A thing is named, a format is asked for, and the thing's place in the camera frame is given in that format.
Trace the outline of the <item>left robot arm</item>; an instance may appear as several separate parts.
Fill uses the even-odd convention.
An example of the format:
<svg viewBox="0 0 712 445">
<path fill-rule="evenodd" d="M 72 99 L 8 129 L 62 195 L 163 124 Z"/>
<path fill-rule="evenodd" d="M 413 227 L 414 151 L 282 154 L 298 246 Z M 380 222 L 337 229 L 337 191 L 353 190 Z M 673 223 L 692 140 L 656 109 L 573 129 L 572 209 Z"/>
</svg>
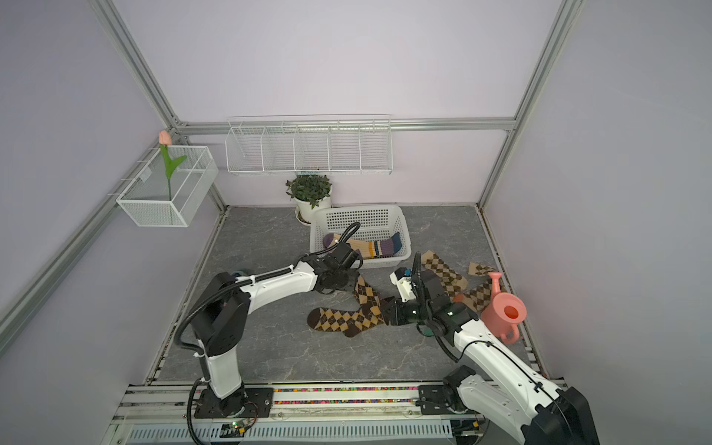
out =
<svg viewBox="0 0 712 445">
<path fill-rule="evenodd" d="M 349 225 L 336 244 L 299 257 L 264 274 L 217 274 L 188 310 L 174 334 L 174 345 L 200 362 L 203 395 L 223 417 L 259 415 L 270 404 L 250 400 L 238 369 L 237 345 L 248 316 L 271 303 L 306 292 L 326 294 L 353 284 L 363 256 L 348 241 L 361 227 Z"/>
</svg>

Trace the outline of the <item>white plastic perforated basket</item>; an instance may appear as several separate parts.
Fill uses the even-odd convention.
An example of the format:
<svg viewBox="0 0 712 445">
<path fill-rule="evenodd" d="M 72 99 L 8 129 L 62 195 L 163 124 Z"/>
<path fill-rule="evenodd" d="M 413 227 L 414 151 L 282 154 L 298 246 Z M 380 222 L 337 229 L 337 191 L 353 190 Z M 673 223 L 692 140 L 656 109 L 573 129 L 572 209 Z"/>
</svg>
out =
<svg viewBox="0 0 712 445">
<path fill-rule="evenodd" d="M 399 235 L 400 242 L 394 244 L 396 250 L 390 255 L 365 259 L 363 269 L 396 268 L 412 254 L 411 239 L 402 209 L 397 205 L 363 205 L 356 207 L 332 208 L 317 211 L 311 220 L 310 252 L 324 249 L 324 238 L 330 234 L 342 234 L 352 223 L 361 224 L 350 241 L 387 241 Z"/>
</svg>

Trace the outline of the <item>dark brown argyle sock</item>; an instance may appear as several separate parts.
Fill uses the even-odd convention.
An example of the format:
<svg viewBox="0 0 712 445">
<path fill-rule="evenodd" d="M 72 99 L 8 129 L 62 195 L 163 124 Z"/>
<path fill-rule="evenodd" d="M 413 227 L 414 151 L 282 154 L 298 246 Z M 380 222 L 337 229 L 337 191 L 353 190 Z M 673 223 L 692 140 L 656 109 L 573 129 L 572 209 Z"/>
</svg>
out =
<svg viewBox="0 0 712 445">
<path fill-rule="evenodd" d="M 354 296 L 360 305 L 359 314 L 355 319 L 355 325 L 359 330 L 367 330 L 384 323 L 378 292 L 362 276 L 358 276 L 356 280 Z"/>
<path fill-rule="evenodd" d="M 341 333 L 345 337 L 356 337 L 385 323 L 383 314 L 378 307 L 374 310 L 359 309 L 358 311 L 316 308 L 307 317 L 307 325 L 312 330 Z"/>
</svg>

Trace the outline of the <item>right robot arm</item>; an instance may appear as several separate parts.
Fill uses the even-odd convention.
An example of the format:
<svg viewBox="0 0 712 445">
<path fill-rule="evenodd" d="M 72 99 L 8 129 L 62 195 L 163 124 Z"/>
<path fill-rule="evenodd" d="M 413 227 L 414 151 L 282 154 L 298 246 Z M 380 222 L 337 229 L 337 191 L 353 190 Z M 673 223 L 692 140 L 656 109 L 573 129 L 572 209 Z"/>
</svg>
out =
<svg viewBox="0 0 712 445">
<path fill-rule="evenodd" d="M 479 315 L 450 299 L 439 278 L 416 257 L 411 268 L 390 276 L 398 296 L 382 301 L 390 326 L 428 329 L 455 363 L 438 388 L 419 392 L 422 413 L 475 412 L 520 444 L 596 444 L 589 402 L 577 389 L 561 389 L 520 360 L 497 339 Z M 462 365 L 474 362 L 484 371 Z"/>
</svg>

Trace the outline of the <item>striped beige purple sock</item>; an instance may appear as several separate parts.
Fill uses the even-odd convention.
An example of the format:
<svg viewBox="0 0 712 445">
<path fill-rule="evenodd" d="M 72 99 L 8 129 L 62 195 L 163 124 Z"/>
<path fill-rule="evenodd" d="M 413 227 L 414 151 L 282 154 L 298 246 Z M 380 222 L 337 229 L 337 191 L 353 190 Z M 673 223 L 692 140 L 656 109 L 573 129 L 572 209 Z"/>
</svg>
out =
<svg viewBox="0 0 712 445">
<path fill-rule="evenodd" d="M 339 234 L 327 234 L 323 238 L 324 248 L 330 248 L 335 246 L 341 240 L 341 235 Z M 349 239 L 347 243 L 353 250 L 356 250 L 361 254 L 361 256 L 366 259 L 374 259 L 378 257 L 378 243 L 373 241 L 362 241 L 357 239 Z"/>
<path fill-rule="evenodd" d="M 366 241 L 360 248 L 365 259 L 391 258 L 402 249 L 401 233 L 396 232 L 389 238 L 378 241 Z"/>
</svg>

